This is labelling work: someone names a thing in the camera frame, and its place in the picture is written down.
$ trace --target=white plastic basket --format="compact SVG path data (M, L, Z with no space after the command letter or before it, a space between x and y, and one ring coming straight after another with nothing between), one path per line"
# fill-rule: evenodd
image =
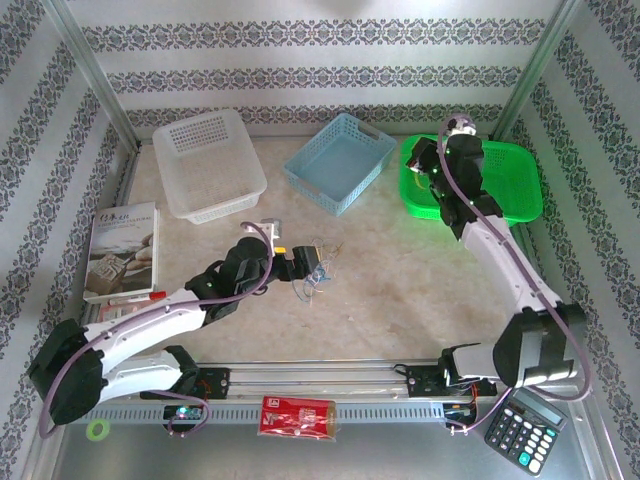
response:
M180 120L153 134L174 217L200 224L258 203L267 179L235 110Z

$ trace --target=calculator keypad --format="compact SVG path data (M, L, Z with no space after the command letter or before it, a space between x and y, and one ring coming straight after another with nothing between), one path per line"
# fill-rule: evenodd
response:
M487 435L486 442L516 465L537 475L547 459L557 433L543 426L534 426L511 409L499 412Z

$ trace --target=plastic basket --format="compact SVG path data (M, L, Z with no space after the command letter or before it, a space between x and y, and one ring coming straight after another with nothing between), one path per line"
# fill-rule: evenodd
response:
M153 134L174 217L200 224L258 203L267 179L235 110L198 115Z
M293 186L340 215L389 164L396 140L341 113L284 166Z
M400 149L400 196L409 214L417 218L440 219L440 206L429 191L429 180L406 167L411 150L421 137L437 140L437 135L414 135ZM530 222L542 213L542 193L533 155L518 145L483 141L483 188L496 199L510 225Z

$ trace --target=green plastic basket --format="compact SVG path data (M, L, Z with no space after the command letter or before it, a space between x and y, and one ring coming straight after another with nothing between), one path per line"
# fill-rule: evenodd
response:
M440 219L440 206L429 191L429 180L406 167L411 150L421 137L437 140L437 135L414 135L400 147L400 196L409 214L417 218ZM542 193L533 155L518 145L483 141L483 188L493 196L509 225L530 222L542 213Z

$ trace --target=calculator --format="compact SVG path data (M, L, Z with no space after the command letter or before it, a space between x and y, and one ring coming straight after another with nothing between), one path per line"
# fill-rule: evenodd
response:
M520 388L502 402L484 440L511 463L537 477L566 423L564 413Z

